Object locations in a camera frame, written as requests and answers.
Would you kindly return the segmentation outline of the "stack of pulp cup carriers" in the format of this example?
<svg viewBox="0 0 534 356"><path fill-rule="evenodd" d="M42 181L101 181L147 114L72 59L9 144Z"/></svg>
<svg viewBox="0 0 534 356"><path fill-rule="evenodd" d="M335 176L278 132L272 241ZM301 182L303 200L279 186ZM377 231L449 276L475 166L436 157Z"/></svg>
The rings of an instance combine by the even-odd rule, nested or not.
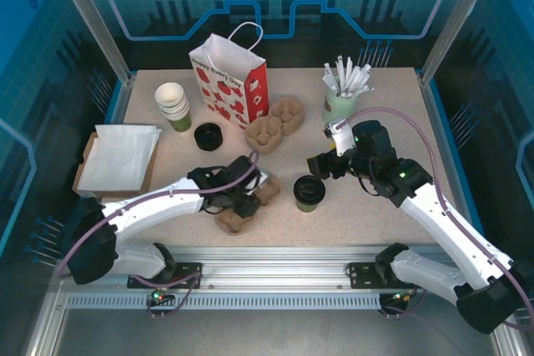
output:
<svg viewBox="0 0 534 356"><path fill-rule="evenodd" d="M247 144L261 155L272 153L305 120L305 107L295 98L284 96L270 106L265 116L256 118L245 131Z"/></svg>

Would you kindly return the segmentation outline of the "aluminium mounting rail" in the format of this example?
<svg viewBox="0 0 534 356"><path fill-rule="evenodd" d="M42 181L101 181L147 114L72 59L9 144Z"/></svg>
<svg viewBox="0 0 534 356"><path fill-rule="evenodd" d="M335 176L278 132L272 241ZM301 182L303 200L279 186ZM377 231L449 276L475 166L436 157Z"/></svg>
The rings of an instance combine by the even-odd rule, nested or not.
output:
<svg viewBox="0 0 534 356"><path fill-rule="evenodd" d="M154 278L177 263L202 263L199 289L222 293L349 290L348 263L375 263L378 246L166 247L126 243L113 254L112 278Z"/></svg>

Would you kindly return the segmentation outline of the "stack of black lids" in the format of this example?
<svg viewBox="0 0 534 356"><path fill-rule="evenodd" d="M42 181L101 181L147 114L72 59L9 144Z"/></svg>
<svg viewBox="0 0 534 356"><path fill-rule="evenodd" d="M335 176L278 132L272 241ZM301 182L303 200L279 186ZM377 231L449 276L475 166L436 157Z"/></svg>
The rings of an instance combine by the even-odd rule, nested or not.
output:
<svg viewBox="0 0 534 356"><path fill-rule="evenodd" d="M202 123L194 131L194 140L199 149L213 152L223 142L221 128L216 123Z"/></svg>

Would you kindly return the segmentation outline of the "stack of paper cups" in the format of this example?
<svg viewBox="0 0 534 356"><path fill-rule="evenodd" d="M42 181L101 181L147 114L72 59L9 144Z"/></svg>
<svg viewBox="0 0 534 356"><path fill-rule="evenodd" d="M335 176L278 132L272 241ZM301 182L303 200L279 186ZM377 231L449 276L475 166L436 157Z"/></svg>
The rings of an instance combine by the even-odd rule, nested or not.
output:
<svg viewBox="0 0 534 356"><path fill-rule="evenodd" d="M174 131L183 133L191 128L192 118L189 101L180 84L164 83L160 85L156 89L154 99Z"/></svg>

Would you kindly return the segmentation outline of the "brown pulp cup carrier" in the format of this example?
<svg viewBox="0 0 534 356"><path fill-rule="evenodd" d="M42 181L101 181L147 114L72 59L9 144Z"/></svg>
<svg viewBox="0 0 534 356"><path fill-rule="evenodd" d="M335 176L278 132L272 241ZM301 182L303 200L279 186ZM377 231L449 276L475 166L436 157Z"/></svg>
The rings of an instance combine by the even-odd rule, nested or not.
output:
<svg viewBox="0 0 534 356"><path fill-rule="evenodd" d="M247 231L247 226L254 219L261 208L266 208L281 192L280 180L271 174L267 180L254 190L253 195L260 201L260 206L251 217L241 218L233 210L224 210L215 216L218 227L230 236L238 236Z"/></svg>

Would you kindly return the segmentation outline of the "aluminium frame post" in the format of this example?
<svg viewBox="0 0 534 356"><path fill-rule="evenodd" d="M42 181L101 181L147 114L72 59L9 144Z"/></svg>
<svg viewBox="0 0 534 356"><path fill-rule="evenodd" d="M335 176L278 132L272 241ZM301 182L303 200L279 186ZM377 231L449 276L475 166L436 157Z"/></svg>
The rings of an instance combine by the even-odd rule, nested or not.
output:
<svg viewBox="0 0 534 356"><path fill-rule="evenodd" d="M132 75L93 0L72 0L118 80L125 86Z"/></svg>
<svg viewBox="0 0 534 356"><path fill-rule="evenodd" d="M443 30L437 38L420 73L420 84L429 86L438 67L443 62L461 28L470 16L478 0L458 0Z"/></svg>

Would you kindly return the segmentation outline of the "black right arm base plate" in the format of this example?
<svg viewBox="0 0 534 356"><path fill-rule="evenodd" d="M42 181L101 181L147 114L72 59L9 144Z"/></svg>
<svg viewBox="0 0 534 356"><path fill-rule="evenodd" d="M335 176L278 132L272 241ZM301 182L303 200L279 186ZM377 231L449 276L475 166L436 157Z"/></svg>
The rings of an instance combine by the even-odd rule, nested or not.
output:
<svg viewBox="0 0 534 356"><path fill-rule="evenodd" d="M345 266L345 275L350 280L352 289L413 289L416 286L412 283L401 281L386 282L375 270L374 263L348 263Z"/></svg>

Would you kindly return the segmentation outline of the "black plastic cup lid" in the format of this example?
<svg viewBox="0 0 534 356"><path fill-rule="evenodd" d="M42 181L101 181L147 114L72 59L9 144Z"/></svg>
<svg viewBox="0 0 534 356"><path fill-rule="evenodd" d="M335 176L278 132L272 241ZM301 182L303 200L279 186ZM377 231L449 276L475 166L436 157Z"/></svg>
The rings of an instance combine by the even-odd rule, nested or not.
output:
<svg viewBox="0 0 534 356"><path fill-rule="evenodd" d="M325 197L325 185L315 176L299 177L293 187L295 200L305 206L315 206Z"/></svg>

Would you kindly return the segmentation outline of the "pale green holder cup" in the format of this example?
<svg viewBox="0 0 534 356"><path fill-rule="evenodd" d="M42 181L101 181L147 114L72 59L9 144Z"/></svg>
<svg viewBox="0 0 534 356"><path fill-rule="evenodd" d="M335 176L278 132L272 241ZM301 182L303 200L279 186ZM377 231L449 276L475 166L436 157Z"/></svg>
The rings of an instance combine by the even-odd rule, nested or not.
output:
<svg viewBox="0 0 534 356"><path fill-rule="evenodd" d="M322 119L328 123L337 118L348 118L356 112L357 98L340 98L330 90L326 90Z"/></svg>

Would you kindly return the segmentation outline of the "stack of white napkins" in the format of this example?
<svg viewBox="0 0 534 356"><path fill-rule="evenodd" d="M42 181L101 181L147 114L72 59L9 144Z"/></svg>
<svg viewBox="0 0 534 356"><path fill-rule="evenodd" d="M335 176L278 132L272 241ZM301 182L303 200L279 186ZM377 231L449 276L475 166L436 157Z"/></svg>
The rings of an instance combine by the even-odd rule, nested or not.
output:
<svg viewBox="0 0 534 356"><path fill-rule="evenodd" d="M83 151L73 191L101 198L146 191L160 134L154 125L97 125Z"/></svg>

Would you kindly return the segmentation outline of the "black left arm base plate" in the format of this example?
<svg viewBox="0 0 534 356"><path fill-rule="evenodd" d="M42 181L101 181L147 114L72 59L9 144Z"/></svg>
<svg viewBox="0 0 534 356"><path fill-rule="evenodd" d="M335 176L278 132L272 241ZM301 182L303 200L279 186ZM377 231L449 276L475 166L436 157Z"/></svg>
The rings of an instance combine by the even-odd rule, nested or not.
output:
<svg viewBox="0 0 534 356"><path fill-rule="evenodd" d="M174 268L160 272L154 278L129 275L127 288L197 289L202 277L202 263L177 263Z"/></svg>

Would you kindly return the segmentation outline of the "white red printed paper bag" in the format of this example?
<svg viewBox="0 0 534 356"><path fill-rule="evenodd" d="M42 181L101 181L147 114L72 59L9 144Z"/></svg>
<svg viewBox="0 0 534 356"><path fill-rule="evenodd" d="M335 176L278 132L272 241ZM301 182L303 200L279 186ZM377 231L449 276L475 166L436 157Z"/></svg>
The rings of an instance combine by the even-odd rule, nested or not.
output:
<svg viewBox="0 0 534 356"><path fill-rule="evenodd" d="M265 58L254 53L264 36L263 28L249 48L215 33L189 52L189 59L207 107L229 122L245 129L270 110L270 93Z"/></svg>

